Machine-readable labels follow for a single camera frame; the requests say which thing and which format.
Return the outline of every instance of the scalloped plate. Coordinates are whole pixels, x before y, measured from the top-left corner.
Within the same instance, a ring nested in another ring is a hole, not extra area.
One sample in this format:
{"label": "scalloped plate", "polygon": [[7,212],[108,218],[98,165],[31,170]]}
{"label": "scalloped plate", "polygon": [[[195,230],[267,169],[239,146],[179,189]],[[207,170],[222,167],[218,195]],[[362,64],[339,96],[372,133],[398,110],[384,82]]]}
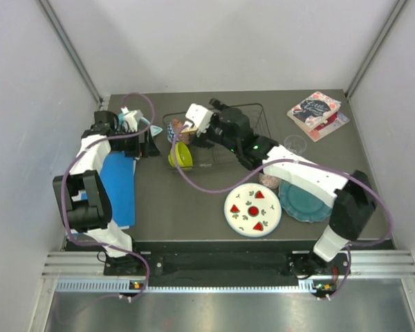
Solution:
{"label": "scalloped plate", "polygon": [[332,213],[332,208],[323,201],[289,182],[281,183],[278,195],[287,214],[298,221],[317,223],[324,221]]}

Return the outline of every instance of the red triangle pattern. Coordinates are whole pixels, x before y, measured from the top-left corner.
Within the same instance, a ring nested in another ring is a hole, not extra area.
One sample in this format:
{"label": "red triangle pattern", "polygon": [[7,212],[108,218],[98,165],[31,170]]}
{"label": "red triangle pattern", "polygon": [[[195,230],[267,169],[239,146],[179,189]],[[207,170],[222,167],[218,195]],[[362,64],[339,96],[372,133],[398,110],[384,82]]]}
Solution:
{"label": "red triangle pattern", "polygon": [[237,208],[237,206],[235,204],[231,207],[230,211],[232,213],[238,213],[238,212],[240,212],[239,208]]}
{"label": "red triangle pattern", "polygon": [[255,194],[255,198],[256,198],[256,199],[263,199],[263,198],[264,198],[264,195],[263,195],[263,193],[262,193],[262,192],[258,191],[258,192]]}
{"label": "red triangle pattern", "polygon": [[263,229],[264,229],[264,227],[263,227],[263,224],[262,223],[258,222],[258,223],[255,224],[255,226],[254,226],[253,229],[254,230],[259,230],[260,232],[262,232]]}

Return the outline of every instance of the white backdrop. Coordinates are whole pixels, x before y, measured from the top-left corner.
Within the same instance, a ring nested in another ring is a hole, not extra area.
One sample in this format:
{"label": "white backdrop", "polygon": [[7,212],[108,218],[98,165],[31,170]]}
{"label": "white backdrop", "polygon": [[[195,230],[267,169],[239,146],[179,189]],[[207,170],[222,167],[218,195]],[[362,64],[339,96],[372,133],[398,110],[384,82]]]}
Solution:
{"label": "white backdrop", "polygon": [[393,0],[50,0],[98,90],[346,89]]}
{"label": "white backdrop", "polygon": [[25,331],[64,228],[52,180],[96,103],[36,1],[0,0],[0,331]]}
{"label": "white backdrop", "polygon": [[415,259],[415,0],[410,1],[352,98],[369,160]]}

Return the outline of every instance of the wire dish rack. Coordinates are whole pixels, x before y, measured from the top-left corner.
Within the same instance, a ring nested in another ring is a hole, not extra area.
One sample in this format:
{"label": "wire dish rack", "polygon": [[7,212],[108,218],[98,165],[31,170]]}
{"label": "wire dish rack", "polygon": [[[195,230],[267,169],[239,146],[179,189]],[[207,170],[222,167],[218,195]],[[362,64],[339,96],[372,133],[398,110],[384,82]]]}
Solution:
{"label": "wire dish rack", "polygon": [[[253,104],[240,104],[240,105],[232,105],[231,107],[241,109],[243,114],[249,117],[250,126],[253,131],[259,135],[270,137],[268,122],[266,120],[266,114],[264,113],[263,105],[258,103]],[[180,120],[182,123],[185,123],[185,114],[186,112],[181,113],[170,113],[163,116],[163,124],[164,128],[167,128],[167,125],[173,120],[177,119]],[[167,156],[171,149],[171,144],[169,144],[169,150],[167,154],[163,154],[163,156],[167,160]],[[210,149],[204,149],[200,147],[195,147],[188,145],[189,151],[192,155],[192,160],[194,165],[191,169],[203,169],[204,167],[213,167],[216,165],[225,165],[228,163],[238,163],[236,156],[221,145],[215,145]]]}

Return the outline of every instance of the book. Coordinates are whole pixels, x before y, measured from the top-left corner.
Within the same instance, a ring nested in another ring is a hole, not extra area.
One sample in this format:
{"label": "book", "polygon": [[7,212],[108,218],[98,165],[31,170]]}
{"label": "book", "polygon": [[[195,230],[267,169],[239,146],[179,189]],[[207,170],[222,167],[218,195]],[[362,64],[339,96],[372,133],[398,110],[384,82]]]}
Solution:
{"label": "book", "polygon": [[302,130],[306,133],[307,136],[314,142],[321,140],[323,137],[334,132],[338,128],[342,127],[349,122],[349,118],[346,117],[343,113],[337,112],[334,113],[330,118],[327,119],[326,123],[320,124],[318,127],[311,131]]}
{"label": "book", "polygon": [[288,117],[301,129],[311,131],[340,109],[341,102],[316,91],[288,111]]}

